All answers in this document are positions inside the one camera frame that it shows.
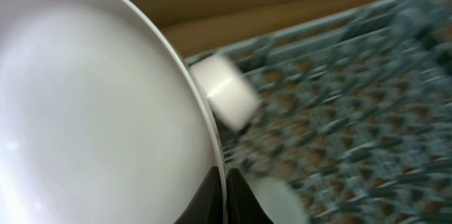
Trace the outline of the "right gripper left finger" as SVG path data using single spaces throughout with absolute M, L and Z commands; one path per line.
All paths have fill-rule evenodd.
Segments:
M 223 200 L 220 172 L 209 169 L 194 197 L 174 224 L 220 224 L 223 222 Z

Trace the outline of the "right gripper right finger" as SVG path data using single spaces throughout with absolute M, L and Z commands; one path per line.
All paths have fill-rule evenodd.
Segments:
M 273 224 L 237 168 L 229 170 L 226 183 L 229 224 Z

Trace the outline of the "white cup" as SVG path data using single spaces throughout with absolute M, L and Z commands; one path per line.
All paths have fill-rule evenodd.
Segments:
M 246 178 L 254 196 L 275 224 L 309 224 L 309 217 L 295 191 L 275 177 Z

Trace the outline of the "small pink bowl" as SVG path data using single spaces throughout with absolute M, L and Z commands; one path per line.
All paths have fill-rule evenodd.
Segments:
M 214 54 L 189 67 L 213 113 L 229 129 L 243 129 L 261 98 L 239 68 L 225 55 Z

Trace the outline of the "large white plate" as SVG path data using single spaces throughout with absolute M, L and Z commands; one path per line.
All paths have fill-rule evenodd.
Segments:
M 223 169 L 205 98 L 129 0 L 1 0 L 1 222 L 173 223 Z

